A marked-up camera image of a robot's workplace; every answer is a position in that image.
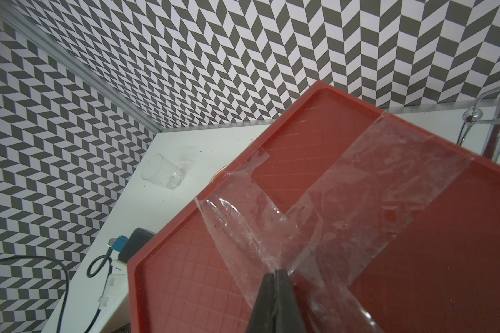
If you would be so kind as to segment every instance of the white tabletop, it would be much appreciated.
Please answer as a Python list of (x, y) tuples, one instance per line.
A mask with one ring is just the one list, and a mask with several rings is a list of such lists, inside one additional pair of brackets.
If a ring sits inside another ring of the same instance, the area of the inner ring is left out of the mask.
[[(493, 119), (495, 107), (486, 107), (481, 110), (483, 110), (484, 113), (483, 119)], [(465, 111), (466, 109), (457, 109), (403, 113), (397, 116), (435, 135), (445, 138), (450, 142), (456, 142), (459, 136), (459, 130), (463, 125), (463, 113)], [(463, 143), (463, 147), (476, 154), (481, 154), (490, 127), (490, 125), (473, 126)]]
[[(136, 228), (158, 232), (206, 187), (217, 171), (231, 163), (267, 127), (256, 125), (157, 134), (70, 283), (61, 332), (84, 332), (91, 322), (98, 308), (107, 268), (89, 279), (87, 266), (106, 253), (110, 238), (130, 236)], [(188, 163), (183, 182), (177, 189), (168, 190), (141, 178), (144, 162), (157, 153), (174, 164)], [(127, 281), (121, 281), (111, 292), (115, 295), (110, 296), (110, 303), (101, 311), (92, 332), (99, 332), (116, 307), (127, 301)], [(60, 308), (61, 301), (43, 333), (55, 332)], [(129, 317), (120, 319), (129, 322)]]

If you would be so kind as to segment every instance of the glass cup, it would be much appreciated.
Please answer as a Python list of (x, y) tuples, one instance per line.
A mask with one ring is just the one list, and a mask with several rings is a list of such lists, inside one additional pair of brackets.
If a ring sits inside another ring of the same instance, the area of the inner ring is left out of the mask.
[(141, 177), (151, 183), (174, 190), (183, 180), (183, 171), (172, 164), (165, 156), (155, 154), (146, 162)]

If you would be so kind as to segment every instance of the transparent tape strip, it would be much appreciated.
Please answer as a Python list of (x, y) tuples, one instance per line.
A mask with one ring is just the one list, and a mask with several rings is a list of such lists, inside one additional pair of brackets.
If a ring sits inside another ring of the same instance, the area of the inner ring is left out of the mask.
[(248, 304), (284, 268), (308, 330), (381, 332), (348, 286), (473, 160), (433, 138), (382, 114), (285, 214), (251, 178), (262, 149), (197, 198)]

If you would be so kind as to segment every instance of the orange object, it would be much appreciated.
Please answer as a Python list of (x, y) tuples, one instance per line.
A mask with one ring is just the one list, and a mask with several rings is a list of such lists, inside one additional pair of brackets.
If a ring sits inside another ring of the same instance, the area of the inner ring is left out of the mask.
[(224, 171), (224, 169), (226, 169), (228, 166), (225, 166), (225, 167), (222, 167), (219, 171), (216, 172), (216, 174), (211, 178), (211, 180), (209, 181), (209, 183), (213, 183), (213, 181), (215, 180), (215, 178), (217, 178), (218, 175), (220, 175), (220, 173), (222, 171)]
[[(317, 82), (200, 196), (217, 190), (262, 148), (270, 157), (252, 179), (286, 212), (381, 113)], [(473, 156), (393, 121), (448, 153)], [(382, 214), (396, 218), (391, 210)], [(194, 202), (130, 260), (128, 277), (135, 332), (246, 329), (251, 310)], [(348, 289), (386, 333), (500, 331), (500, 166), (476, 157)]]

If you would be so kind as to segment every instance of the chevron patterned wall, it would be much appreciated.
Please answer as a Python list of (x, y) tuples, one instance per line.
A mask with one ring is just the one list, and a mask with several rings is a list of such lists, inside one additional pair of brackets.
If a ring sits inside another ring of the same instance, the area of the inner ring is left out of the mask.
[(379, 107), (500, 84), (500, 0), (10, 0), (165, 127), (275, 118), (315, 80)]
[[(0, 257), (85, 256), (153, 134), (0, 20)], [(0, 332), (40, 331), (59, 267), (0, 265)]]

